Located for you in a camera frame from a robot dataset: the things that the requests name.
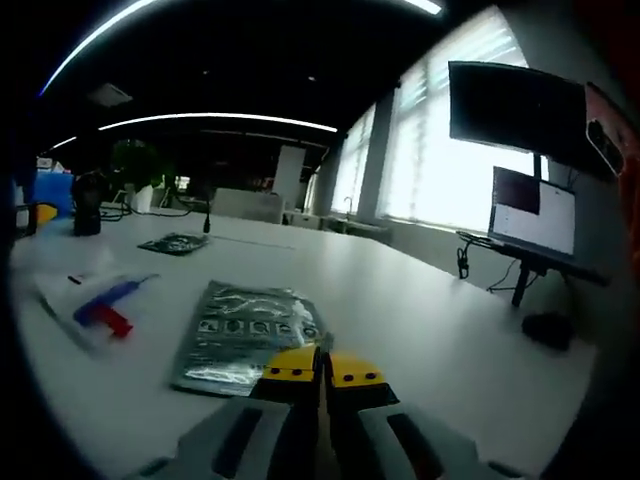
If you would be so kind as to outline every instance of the white table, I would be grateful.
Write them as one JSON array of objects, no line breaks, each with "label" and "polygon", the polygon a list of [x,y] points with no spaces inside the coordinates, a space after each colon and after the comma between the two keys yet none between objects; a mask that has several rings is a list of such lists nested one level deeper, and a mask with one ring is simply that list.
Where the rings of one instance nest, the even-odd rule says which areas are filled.
[{"label": "white table", "polygon": [[[307,294],[336,350],[377,364],[403,402],[475,439],[485,459],[537,474],[559,447],[588,385],[591,347],[575,342],[568,354],[552,354],[520,333],[520,313],[500,298],[372,240],[212,217],[211,235],[226,239],[191,256],[136,248],[202,224],[201,214],[129,216],[103,223],[99,236],[74,238],[69,222],[54,222],[14,249],[14,294],[31,366],[59,422],[108,476],[172,455],[178,437],[225,402],[167,386],[211,279]],[[28,278],[109,256],[161,277],[145,287],[149,303],[126,343],[92,357],[45,313]]]}]

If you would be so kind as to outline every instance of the computer monitor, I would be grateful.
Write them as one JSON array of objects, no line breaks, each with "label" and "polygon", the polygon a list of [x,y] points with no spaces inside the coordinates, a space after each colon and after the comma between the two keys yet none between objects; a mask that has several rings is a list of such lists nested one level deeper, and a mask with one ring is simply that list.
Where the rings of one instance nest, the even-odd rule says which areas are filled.
[{"label": "computer monitor", "polygon": [[544,72],[449,62],[451,138],[546,155],[597,178],[611,176],[586,138],[584,87]]},{"label": "computer monitor", "polygon": [[549,182],[495,167],[489,237],[559,260],[573,258],[575,196]]}]

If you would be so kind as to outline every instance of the silver packaging bag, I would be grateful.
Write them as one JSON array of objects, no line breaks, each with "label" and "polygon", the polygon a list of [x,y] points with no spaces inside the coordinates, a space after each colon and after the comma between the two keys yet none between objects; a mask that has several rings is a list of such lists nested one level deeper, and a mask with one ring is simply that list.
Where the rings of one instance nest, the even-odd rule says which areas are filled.
[{"label": "silver packaging bag", "polygon": [[326,348],[328,339],[313,304],[295,291],[212,281],[176,357],[172,385],[248,396],[274,354]]}]

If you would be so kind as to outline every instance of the chair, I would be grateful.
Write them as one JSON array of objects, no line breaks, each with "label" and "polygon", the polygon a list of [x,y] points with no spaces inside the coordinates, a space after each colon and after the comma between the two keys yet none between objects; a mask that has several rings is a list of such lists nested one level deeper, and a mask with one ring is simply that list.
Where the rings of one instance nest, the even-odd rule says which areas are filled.
[{"label": "chair", "polygon": [[269,193],[218,188],[211,208],[213,215],[282,223],[284,199]]}]

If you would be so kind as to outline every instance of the plastic bag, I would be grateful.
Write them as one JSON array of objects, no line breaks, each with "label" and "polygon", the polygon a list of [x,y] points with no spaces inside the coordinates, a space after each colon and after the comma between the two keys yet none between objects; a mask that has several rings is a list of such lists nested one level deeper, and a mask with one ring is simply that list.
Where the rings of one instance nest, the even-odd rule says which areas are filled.
[{"label": "plastic bag", "polygon": [[247,396],[275,353],[327,346],[313,304],[291,289],[251,289],[212,281],[175,362],[175,387]]},{"label": "plastic bag", "polygon": [[158,240],[138,245],[138,248],[167,255],[187,255],[209,243],[209,237],[203,234],[170,233]]},{"label": "plastic bag", "polygon": [[157,275],[111,271],[101,274],[38,274],[35,284],[49,313],[81,348],[101,351],[124,339],[136,321],[118,302],[140,295]]}]

